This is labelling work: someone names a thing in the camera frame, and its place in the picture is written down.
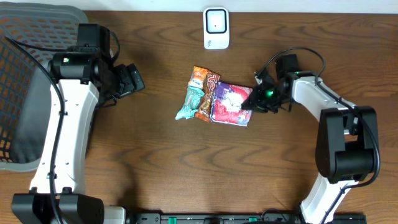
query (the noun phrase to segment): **green connector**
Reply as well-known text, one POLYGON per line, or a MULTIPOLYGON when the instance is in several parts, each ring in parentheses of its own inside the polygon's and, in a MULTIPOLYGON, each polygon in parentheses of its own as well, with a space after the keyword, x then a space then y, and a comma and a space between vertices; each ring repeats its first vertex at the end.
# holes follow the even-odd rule
POLYGON ((169 218, 169 224, 177 224, 177 218, 175 218, 175 217, 170 217, 170 218, 169 218))

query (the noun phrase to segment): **pink snack package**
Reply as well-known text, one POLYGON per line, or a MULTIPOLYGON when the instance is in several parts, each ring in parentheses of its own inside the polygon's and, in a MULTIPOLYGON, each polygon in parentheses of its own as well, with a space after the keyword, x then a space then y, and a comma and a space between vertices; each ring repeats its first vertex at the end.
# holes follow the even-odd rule
POLYGON ((214 92, 211 121, 247 126, 251 110, 242 110, 242 103, 249 97, 251 88, 218 82, 214 92))

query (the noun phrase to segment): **candy wrapper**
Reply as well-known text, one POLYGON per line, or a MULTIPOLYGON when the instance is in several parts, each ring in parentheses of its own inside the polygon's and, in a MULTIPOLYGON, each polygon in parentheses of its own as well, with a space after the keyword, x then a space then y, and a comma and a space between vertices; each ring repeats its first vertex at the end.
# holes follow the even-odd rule
POLYGON ((187 96, 185 97, 185 103, 182 106, 181 110, 177 113, 175 119, 189 119, 195 116, 195 113, 198 111, 198 106, 201 98, 204 96, 204 92, 195 87, 188 87, 187 96))
POLYGON ((195 113, 195 117, 210 122, 211 101, 213 99, 214 90, 220 80, 220 75, 215 72, 207 73, 207 86, 206 94, 203 103, 200 105, 199 110, 195 113))
POLYGON ((251 92, 251 88, 218 82, 211 107, 211 121, 247 126, 252 111, 242 110, 241 105, 251 92))
POLYGON ((206 75, 208 72, 211 72, 210 70, 207 70, 205 68, 193 67, 192 75, 191 75, 191 80, 188 82, 188 86, 190 87, 196 87, 199 89, 203 89, 203 82, 205 81, 206 75))

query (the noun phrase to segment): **gray mesh backrest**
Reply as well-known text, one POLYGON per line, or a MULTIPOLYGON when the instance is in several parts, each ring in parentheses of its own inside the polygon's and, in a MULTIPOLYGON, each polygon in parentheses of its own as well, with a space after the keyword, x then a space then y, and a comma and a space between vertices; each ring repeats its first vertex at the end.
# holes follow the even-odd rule
MULTIPOLYGON (((75 7, 0 2, 0 169, 27 170, 18 165, 37 163, 50 116, 50 83, 4 35, 38 47, 65 49, 76 43, 78 24, 86 22, 75 7)), ((27 51, 45 68, 53 55, 27 51)))

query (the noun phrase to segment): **wood grain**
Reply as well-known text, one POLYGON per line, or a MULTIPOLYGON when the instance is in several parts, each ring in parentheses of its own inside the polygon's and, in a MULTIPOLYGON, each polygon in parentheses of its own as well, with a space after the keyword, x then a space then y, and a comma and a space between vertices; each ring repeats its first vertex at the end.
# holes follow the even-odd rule
MULTIPOLYGON (((86 14, 115 31, 122 47, 117 63, 134 62, 146 84, 98 112, 86 157, 88 195, 165 213, 297 209, 317 176, 318 123, 305 108, 255 114, 246 128, 174 117, 194 65, 224 82, 255 86, 253 72, 272 55, 306 46, 326 58, 323 79, 330 88, 378 115, 380 176, 352 190, 338 211, 363 212, 368 223, 396 222, 397 16, 231 13, 229 48, 210 51, 203 48, 201 13, 86 14)), ((298 53, 303 68, 320 67, 316 57, 298 53)), ((12 195, 27 192, 34 174, 1 175, 0 222, 14 223, 12 195)))

